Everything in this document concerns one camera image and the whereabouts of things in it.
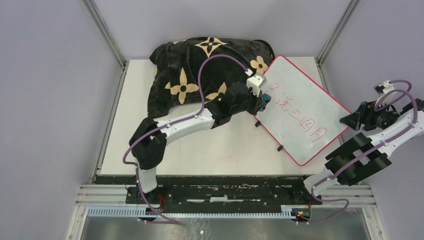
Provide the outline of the blue whiteboard eraser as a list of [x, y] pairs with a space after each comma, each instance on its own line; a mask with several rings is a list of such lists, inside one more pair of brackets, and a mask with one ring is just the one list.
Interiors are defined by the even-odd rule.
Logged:
[[263, 109], [266, 108], [267, 104], [271, 101], [271, 96], [266, 94], [266, 93], [262, 93], [261, 94], [261, 100], [260, 100], [260, 112], [263, 111]]

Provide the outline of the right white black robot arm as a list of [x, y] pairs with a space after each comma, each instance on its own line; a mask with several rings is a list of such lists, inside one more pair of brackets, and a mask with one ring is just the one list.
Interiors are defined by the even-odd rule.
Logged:
[[390, 156], [407, 141], [424, 134], [424, 102], [416, 98], [400, 112], [392, 106], [377, 110], [376, 102], [362, 102], [358, 109], [340, 122], [354, 130], [381, 131], [366, 136], [362, 132], [326, 156], [320, 173], [306, 178], [304, 185], [289, 189], [289, 198], [301, 204], [309, 193], [318, 196], [336, 185], [355, 185], [391, 165]]

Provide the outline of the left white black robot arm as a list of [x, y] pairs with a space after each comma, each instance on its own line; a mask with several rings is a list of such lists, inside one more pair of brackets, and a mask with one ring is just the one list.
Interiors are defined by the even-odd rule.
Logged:
[[271, 99], [270, 95], [262, 91], [255, 93], [252, 87], [240, 83], [193, 113], [162, 121], [143, 119], [130, 138], [126, 152], [135, 157], [138, 197], [147, 204], [156, 200], [157, 166], [169, 144], [193, 133], [220, 127], [242, 112], [255, 116], [266, 109]]

